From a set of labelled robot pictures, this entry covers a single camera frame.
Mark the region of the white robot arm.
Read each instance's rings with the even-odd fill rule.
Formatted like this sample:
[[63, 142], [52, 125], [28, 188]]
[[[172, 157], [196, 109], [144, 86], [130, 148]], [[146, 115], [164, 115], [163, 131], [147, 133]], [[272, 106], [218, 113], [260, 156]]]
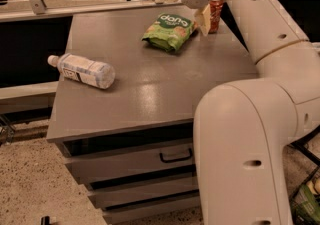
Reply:
[[197, 106], [204, 225], [293, 225], [282, 153], [319, 125], [320, 56], [278, 0], [226, 1], [259, 76], [219, 85]]

